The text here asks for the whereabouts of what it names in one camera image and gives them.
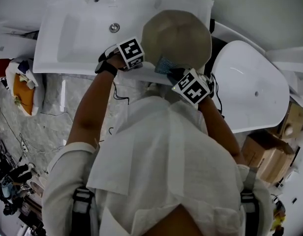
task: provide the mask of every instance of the sink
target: sink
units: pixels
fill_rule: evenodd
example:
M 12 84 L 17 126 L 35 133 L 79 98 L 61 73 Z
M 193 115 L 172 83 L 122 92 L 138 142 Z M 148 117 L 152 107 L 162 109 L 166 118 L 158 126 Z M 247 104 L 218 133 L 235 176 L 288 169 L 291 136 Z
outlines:
M 35 73 L 94 75 L 99 56 L 109 47 L 136 36 L 162 10 L 193 13 L 208 28 L 212 0 L 50 0 L 43 17 L 34 56 Z M 111 33 L 111 24 L 120 30 Z M 166 76 L 154 73 L 148 62 L 143 68 L 123 73 L 124 77 L 170 84 Z
M 289 104 L 289 86 L 281 72 L 243 41 L 219 52 L 212 67 L 222 114 L 234 133 L 279 125 Z M 216 96 L 215 105 L 220 109 Z

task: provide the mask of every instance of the metal drain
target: metal drain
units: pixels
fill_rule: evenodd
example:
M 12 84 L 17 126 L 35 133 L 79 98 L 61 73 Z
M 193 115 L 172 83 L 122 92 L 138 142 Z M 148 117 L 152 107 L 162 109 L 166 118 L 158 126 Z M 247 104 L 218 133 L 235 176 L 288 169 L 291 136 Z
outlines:
M 117 23 L 113 23 L 110 25 L 109 27 L 109 31 L 112 32 L 112 33 L 116 33 L 120 30 L 120 25 L 117 24 Z

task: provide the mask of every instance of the gray marble floor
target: gray marble floor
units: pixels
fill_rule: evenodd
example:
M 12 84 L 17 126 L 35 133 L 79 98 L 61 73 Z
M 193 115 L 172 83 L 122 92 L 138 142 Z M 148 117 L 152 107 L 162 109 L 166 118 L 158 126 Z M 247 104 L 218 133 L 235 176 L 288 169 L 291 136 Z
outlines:
M 42 113 L 34 117 L 25 117 L 13 103 L 12 96 L 2 84 L 0 84 L 0 109 L 6 120 L 0 112 L 0 138 L 4 141 L 9 153 L 17 162 L 22 155 L 19 141 L 20 133 L 27 140 L 29 153 L 22 160 L 22 163 L 33 162 L 37 171 L 41 174 L 47 170 L 51 159 L 58 151 L 50 153 L 41 153 L 41 151 L 50 151 L 63 146 L 63 141 L 67 140 L 72 126 L 77 107 L 92 83 L 94 76 L 75 75 L 75 74 L 44 74 L 45 80 L 45 99 Z M 65 80 L 65 112 L 60 111 L 62 82 Z M 129 80 L 122 77 L 121 73 L 115 78 L 118 95 L 127 96 L 130 102 L 140 98 L 147 90 L 147 83 L 135 80 Z M 126 106 L 127 100 L 115 100 L 113 98 L 114 86 L 112 86 L 107 113 L 101 139 L 104 140 L 109 127 L 113 127 L 119 116 L 122 107 Z M 242 147 L 245 137 L 248 133 L 236 134 L 236 138 Z

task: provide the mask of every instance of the black and white marker cube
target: black and white marker cube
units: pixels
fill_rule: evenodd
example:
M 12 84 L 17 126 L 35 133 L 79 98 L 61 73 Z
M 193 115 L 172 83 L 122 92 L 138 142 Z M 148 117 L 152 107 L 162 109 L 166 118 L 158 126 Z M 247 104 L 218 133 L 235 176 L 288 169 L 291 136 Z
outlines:
M 128 69 L 142 63 L 145 59 L 143 48 L 136 37 L 117 44 Z
M 195 69 L 191 69 L 173 88 L 172 90 L 180 94 L 185 100 L 192 105 L 197 105 L 210 93 L 206 82 L 201 80 Z

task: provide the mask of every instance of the person's left hand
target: person's left hand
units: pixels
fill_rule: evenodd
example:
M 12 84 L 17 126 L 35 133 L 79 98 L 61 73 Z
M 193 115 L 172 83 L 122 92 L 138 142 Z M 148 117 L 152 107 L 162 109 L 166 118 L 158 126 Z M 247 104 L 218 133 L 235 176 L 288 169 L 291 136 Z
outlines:
M 107 60 L 109 64 L 114 66 L 116 69 L 120 69 L 126 66 L 124 59 L 121 54 L 116 54 Z

